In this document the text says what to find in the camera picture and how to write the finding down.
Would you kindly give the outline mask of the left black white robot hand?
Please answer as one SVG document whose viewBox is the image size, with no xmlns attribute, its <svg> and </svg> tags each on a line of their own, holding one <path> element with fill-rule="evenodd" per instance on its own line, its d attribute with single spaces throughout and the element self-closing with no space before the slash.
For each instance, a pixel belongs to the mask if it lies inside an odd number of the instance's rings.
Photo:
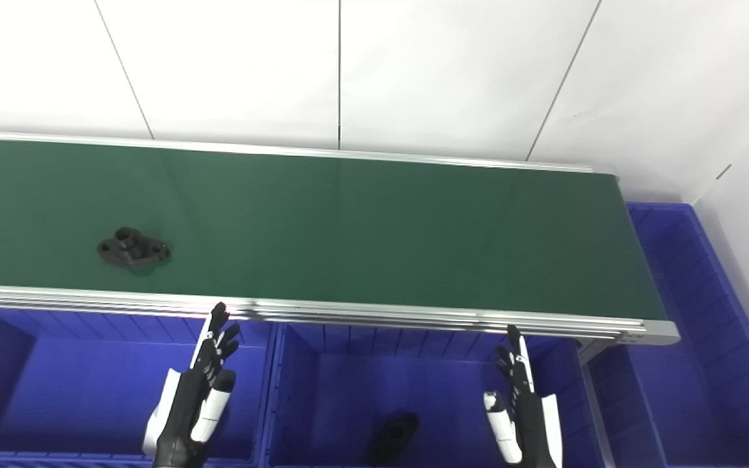
<svg viewBox="0 0 749 468">
<path fill-rule="evenodd" d="M 153 467 L 207 462 L 210 440 L 237 382 L 237 373 L 225 363 L 240 346 L 240 324 L 229 325 L 229 319 L 226 305 L 217 303 L 205 318 L 187 370 L 168 371 L 142 444 Z"/>
</svg>

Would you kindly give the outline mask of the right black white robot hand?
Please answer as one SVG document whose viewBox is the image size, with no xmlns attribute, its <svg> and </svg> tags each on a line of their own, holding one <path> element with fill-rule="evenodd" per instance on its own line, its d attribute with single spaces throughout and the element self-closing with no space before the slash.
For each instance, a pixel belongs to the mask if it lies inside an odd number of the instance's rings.
<svg viewBox="0 0 749 468">
<path fill-rule="evenodd" d="M 482 394 L 497 449 L 509 467 L 562 467 L 564 444 L 555 395 L 539 396 L 526 340 L 515 325 L 507 327 L 509 347 L 496 346 L 497 370 L 508 385 Z"/>
</svg>

